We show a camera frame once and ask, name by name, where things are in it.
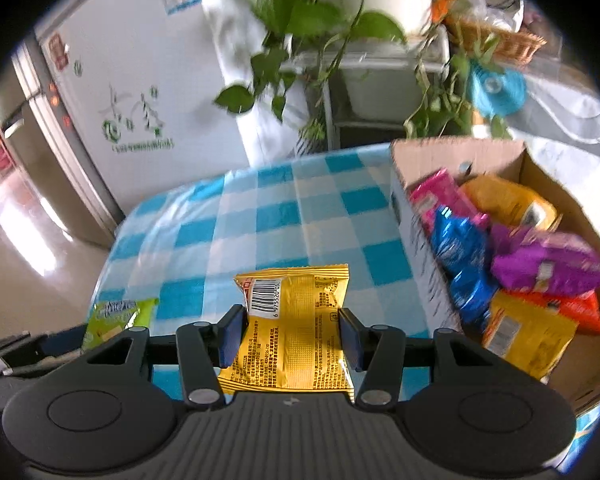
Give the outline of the golden chip bag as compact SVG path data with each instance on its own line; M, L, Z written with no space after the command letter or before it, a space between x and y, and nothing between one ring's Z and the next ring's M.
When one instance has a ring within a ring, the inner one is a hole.
M479 174L460 186L471 203L503 226L555 231L562 215L552 203L524 185L495 174Z

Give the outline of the grey door frame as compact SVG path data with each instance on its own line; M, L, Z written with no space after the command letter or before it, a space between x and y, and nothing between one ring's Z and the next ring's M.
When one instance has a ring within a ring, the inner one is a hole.
M81 140L50 66L27 34L0 68L0 136L59 229L109 248L124 214Z

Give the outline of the red snack bag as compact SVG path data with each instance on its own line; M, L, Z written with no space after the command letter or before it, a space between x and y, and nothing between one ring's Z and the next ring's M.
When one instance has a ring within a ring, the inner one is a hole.
M513 290L506 290L506 294L570 318L578 323L578 331L581 333L600 335L600 304L594 290L574 297Z

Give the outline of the blue checkered tablecloth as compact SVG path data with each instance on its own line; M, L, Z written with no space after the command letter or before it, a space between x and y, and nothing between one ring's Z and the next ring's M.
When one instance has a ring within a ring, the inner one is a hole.
M125 219L94 302L155 299L153 335L217 321L244 299L237 274L344 264L344 304L365 325L426 338L379 144L237 170L148 198Z

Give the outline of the green pothos plant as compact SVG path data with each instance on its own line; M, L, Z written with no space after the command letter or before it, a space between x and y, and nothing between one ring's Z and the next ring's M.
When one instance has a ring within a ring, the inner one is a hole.
M297 75L285 70L285 63L299 53L312 51L316 66L306 79L316 88L324 88L340 65L350 44L358 40L380 40L389 44L405 44L406 33L398 21L381 11L368 10L363 3L353 11L327 0L247 0L252 14L264 25L262 51L251 58L251 84L232 84L215 98L215 105L230 114L248 113L265 91L271 91L271 110L281 118L286 94ZM460 0L434 0L428 11L431 20L425 28L424 40L445 26L454 26L458 50L446 62L448 74L432 82L422 63L416 63L414 74L422 98L416 110L406 118L408 138L434 136L468 136L472 115L477 108L469 97L469 74L478 66L494 73L502 68L494 63L501 37L493 28L478 27L466 47L472 24L452 17Z

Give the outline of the pink snack bag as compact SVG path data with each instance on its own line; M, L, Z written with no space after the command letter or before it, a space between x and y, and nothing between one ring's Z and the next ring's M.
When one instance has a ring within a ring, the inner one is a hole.
M434 230L436 211L449 208L454 216L468 218L475 226L485 231L489 217L471 203L445 168L441 168L408 193L414 211L417 212L427 236Z

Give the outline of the yellow biscuit packet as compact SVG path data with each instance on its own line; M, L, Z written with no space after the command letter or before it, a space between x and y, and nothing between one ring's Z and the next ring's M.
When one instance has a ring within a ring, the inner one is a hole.
M354 396L341 347L339 313L349 284L346 264L242 273L249 324L219 383L239 391L341 392Z

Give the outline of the wicker basket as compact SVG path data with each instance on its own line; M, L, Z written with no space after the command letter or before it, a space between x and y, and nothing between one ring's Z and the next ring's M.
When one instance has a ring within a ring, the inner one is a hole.
M468 20L464 16L448 15L443 24L453 44L475 58L489 62L504 61L526 66L535 53L546 45L543 37L524 29L511 32L485 22Z

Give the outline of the blue snack bag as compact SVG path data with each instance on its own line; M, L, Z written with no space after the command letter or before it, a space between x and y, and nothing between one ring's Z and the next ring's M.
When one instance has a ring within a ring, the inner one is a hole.
M490 302L498 290L489 270L486 232L469 218L453 214L449 207L439 207L434 214L430 244L449 279L449 295L460 322L485 330Z

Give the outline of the small yellow snack packet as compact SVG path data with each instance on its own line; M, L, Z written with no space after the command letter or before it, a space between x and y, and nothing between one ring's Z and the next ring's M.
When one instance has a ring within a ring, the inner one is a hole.
M497 292L490 303L482 346L536 379L544 379L564 355L578 323L547 308Z

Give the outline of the cardboard box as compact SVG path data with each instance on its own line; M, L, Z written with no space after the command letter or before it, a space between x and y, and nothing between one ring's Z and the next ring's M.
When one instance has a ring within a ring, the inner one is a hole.
M452 328L600 403L600 236L520 141L390 146L390 204L430 330Z

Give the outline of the purple snack bag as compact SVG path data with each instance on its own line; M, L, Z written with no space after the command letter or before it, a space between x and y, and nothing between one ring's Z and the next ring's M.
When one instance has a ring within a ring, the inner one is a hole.
M494 224L491 273L516 292L580 296L600 288L600 256L582 237Z

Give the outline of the white refrigerator with tree print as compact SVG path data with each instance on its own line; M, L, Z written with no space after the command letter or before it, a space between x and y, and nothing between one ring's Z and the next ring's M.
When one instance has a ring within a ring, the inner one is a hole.
M81 142L118 207L245 168L201 0L61 0L34 29Z

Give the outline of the green cracker bag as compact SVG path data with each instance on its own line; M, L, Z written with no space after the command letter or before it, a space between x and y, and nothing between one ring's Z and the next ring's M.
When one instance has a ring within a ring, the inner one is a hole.
M158 298L110 300L95 304L86 323L81 349L94 349L132 327L148 327L158 304Z

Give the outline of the white metal plant stand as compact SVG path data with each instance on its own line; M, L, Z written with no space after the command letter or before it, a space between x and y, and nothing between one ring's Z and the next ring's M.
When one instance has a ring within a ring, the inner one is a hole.
M403 123L422 102L418 74L438 82L449 73L450 42L444 28L430 39L405 44L360 40L347 46L329 80L314 84L317 54L302 52L288 64L299 75L306 111L294 114L313 122L306 134L314 151L386 143L404 136Z

